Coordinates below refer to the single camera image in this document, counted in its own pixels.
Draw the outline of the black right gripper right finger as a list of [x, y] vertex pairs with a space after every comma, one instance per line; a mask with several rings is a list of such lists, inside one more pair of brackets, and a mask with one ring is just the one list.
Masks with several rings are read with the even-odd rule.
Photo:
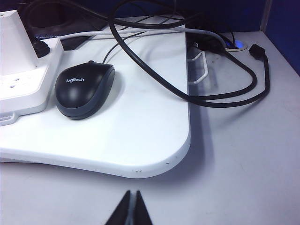
[[135, 210], [133, 214], [134, 225], [153, 225], [143, 200], [141, 192], [136, 192]]

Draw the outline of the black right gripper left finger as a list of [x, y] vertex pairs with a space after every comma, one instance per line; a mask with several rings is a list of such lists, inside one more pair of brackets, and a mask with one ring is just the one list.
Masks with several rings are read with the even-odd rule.
[[106, 222], [106, 225], [124, 225], [128, 217], [131, 192], [128, 190], [118, 203], [112, 215]]

